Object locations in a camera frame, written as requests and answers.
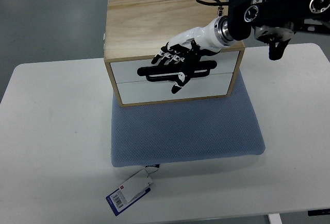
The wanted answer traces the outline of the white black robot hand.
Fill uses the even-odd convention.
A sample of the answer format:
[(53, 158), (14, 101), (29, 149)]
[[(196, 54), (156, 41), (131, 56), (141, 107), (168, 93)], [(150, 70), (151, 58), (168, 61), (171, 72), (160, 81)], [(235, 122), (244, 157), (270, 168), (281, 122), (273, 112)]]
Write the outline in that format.
[(203, 56), (214, 56), (235, 43), (229, 34), (227, 16), (220, 16), (205, 27), (195, 27), (172, 37), (152, 59), (152, 64), (181, 63), (171, 89), (175, 94), (191, 79)]

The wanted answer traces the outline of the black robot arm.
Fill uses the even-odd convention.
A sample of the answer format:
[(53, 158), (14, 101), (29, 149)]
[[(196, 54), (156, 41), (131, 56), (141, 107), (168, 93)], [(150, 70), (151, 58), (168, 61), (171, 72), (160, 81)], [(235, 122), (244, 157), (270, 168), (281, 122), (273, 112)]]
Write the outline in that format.
[(254, 32), (269, 45), (270, 60), (278, 60), (297, 32), (329, 35), (329, 0), (196, 0), (222, 10), (228, 6), (221, 33), (241, 41)]

